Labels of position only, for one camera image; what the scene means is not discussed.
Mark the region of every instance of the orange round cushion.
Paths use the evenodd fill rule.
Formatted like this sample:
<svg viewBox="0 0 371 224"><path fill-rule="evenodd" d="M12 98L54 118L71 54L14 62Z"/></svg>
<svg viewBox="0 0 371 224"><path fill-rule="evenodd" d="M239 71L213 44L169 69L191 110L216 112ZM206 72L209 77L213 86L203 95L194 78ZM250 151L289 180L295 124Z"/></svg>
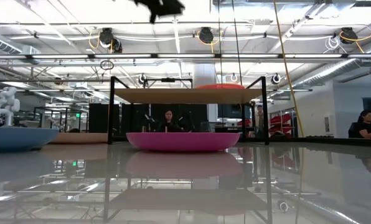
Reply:
<svg viewBox="0 0 371 224"><path fill-rule="evenodd" d="M226 83L226 84L211 84L211 85L203 85L198 86L199 89L245 89L244 86L241 86L239 84L233 84L233 83Z"/></svg>

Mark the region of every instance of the white robot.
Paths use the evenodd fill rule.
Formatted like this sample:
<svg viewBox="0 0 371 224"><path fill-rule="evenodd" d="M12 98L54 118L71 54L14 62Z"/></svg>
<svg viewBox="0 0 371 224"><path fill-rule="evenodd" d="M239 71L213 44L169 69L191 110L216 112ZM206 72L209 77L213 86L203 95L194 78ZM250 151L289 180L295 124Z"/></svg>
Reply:
<svg viewBox="0 0 371 224"><path fill-rule="evenodd" d="M49 116L47 118L47 120L50 121L54 126L58 127L60 131L64 131L64 129L65 129L65 120L64 119L61 120L61 124L60 124L60 121L59 120L54 119L51 116ZM69 122L72 122L72 121L75 121L75 120L76 120L76 117L75 116L72 116L72 117L69 117L67 119L67 122L69 123Z"/></svg>
<svg viewBox="0 0 371 224"><path fill-rule="evenodd" d="M16 93L17 89L14 87L4 87L3 91L0 92L0 126L3 116L5 118L4 125L12 126L14 112L18 112L20 108L20 102L14 96Z"/></svg>

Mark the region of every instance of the reflective floor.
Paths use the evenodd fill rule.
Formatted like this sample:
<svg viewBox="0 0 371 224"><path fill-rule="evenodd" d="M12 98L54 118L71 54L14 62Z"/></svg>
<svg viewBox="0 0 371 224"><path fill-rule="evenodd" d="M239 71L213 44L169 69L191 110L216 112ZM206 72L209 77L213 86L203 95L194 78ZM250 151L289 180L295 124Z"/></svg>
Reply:
<svg viewBox="0 0 371 224"><path fill-rule="evenodd" d="M170 154L119 143L0 154L0 223L296 219L371 224L371 148L239 144L224 152Z"/></svg>

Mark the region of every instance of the wooden shelf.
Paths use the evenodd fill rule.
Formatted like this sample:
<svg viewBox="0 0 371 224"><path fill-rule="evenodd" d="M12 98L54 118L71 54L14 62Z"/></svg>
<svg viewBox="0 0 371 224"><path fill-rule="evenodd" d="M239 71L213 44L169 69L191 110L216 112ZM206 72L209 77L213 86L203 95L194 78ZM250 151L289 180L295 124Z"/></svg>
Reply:
<svg viewBox="0 0 371 224"><path fill-rule="evenodd" d="M218 103L241 104L261 95L261 89L116 89L129 103Z"/></svg>

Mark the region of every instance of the black shirt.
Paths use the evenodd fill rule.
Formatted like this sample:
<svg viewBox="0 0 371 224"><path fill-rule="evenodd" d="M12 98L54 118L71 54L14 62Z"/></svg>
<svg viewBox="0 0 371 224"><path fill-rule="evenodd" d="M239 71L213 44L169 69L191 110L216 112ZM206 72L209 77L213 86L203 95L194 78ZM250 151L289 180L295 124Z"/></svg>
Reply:
<svg viewBox="0 0 371 224"><path fill-rule="evenodd" d="M165 127L167 127L167 132L182 132L181 128L173 123L164 123L160 128L160 132L165 132Z"/></svg>
<svg viewBox="0 0 371 224"><path fill-rule="evenodd" d="M365 122L358 122L355 124L355 132L357 138L364 138L361 136L360 131L367 130L368 134L371 133L371 123L367 124Z"/></svg>

